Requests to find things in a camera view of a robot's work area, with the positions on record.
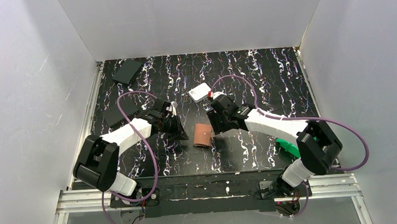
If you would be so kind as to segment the tan leather card holder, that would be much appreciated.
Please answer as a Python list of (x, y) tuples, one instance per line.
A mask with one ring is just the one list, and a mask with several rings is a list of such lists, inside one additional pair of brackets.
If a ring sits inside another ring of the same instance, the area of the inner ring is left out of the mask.
[(195, 124), (194, 130), (194, 147), (208, 148), (211, 145), (213, 128), (211, 125), (207, 124)]

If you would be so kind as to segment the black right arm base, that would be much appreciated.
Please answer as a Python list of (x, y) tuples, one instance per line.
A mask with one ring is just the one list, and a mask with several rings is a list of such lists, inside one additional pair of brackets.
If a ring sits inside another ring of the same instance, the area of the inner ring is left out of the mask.
[(288, 201), (298, 201), (306, 195), (311, 196), (312, 191), (308, 182), (299, 184), (295, 188), (290, 186), (279, 186), (274, 180), (263, 180), (259, 182), (254, 197), (259, 200), (268, 200), (275, 198), (286, 198)]

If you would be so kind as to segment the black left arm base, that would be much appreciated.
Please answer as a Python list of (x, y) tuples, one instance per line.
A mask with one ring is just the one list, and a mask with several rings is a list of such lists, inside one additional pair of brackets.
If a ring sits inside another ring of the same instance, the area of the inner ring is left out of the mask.
[[(129, 199), (142, 199), (146, 195), (148, 195), (151, 191), (152, 187), (146, 187), (142, 184), (138, 184), (135, 188), (135, 191), (131, 194), (131, 196), (126, 196)], [(160, 190), (159, 188), (155, 188), (154, 192), (149, 195), (149, 197), (145, 200), (139, 202), (130, 202), (126, 199), (121, 199), (115, 195), (111, 196), (110, 207), (111, 208), (124, 208), (124, 207), (152, 207), (158, 206), (160, 204)]]

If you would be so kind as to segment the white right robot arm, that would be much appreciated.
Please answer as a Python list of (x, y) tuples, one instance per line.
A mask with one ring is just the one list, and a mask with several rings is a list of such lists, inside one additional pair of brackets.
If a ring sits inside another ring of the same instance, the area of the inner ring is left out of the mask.
[(320, 119), (295, 120), (251, 104), (239, 106), (224, 94), (209, 101), (207, 116), (216, 134), (232, 129), (260, 132), (297, 147), (299, 156), (280, 174), (273, 190), (292, 190), (314, 175), (327, 174), (343, 149), (330, 126)]

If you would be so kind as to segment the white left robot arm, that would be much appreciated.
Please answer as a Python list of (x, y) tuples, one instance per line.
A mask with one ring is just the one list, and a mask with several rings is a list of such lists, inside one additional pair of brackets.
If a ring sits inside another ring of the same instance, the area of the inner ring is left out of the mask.
[(137, 182), (117, 171), (119, 157), (142, 139), (160, 132), (168, 134), (169, 139), (187, 140), (176, 107), (174, 101), (157, 99), (151, 108), (138, 113), (118, 130), (86, 137), (75, 162), (73, 176), (99, 191), (131, 197)]

